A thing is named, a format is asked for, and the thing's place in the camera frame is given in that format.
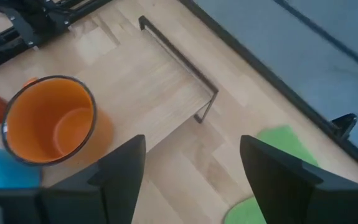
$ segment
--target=orange bucket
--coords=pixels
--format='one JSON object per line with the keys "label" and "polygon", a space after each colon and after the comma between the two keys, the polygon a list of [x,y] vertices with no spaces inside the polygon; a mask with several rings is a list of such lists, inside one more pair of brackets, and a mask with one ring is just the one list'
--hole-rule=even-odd
{"label": "orange bucket", "polygon": [[29,164],[56,164],[78,151],[97,160],[112,143],[112,123],[90,90],[62,75],[34,80],[19,91],[7,105],[1,132],[6,149]]}

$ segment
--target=black bracket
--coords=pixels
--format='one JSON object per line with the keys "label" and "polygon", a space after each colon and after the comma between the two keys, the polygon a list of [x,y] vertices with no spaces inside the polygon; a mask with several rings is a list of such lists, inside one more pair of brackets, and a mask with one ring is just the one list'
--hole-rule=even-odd
{"label": "black bracket", "polygon": [[331,121],[334,134],[341,139],[347,139],[356,125],[357,115],[354,113],[345,114]]}
{"label": "black bracket", "polygon": [[27,49],[40,46],[64,33],[68,27],[112,0],[5,0],[0,13],[13,26],[0,32],[0,65]]}
{"label": "black bracket", "polygon": [[[145,16],[139,18],[140,29],[144,30],[146,27],[164,44],[162,47],[167,47],[169,53],[172,52],[176,59],[180,60],[186,68],[188,68],[196,78],[198,78],[211,92],[212,97],[209,102],[203,106],[195,115],[194,119],[198,123],[202,123],[205,120],[212,104],[214,103],[219,89],[213,84],[193,63],[191,63],[186,56],[184,56],[166,37],[159,31],[154,24],[152,24]],[[198,115],[200,111],[204,110],[203,114]]]}

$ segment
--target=green sponge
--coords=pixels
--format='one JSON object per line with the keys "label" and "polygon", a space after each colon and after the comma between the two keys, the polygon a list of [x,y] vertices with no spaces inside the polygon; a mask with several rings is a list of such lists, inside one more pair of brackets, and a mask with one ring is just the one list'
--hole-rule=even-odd
{"label": "green sponge", "polygon": [[[279,126],[265,129],[257,134],[257,138],[292,156],[318,166],[317,161],[299,141],[291,127]],[[255,197],[246,199],[234,206],[224,218],[225,224],[266,224]]]}

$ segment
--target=blue container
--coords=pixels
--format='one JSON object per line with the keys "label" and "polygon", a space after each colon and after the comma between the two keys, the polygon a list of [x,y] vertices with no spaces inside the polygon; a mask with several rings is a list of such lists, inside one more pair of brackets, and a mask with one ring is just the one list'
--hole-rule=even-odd
{"label": "blue container", "polygon": [[7,151],[0,149],[0,188],[39,187],[40,174],[40,167],[21,164]]}

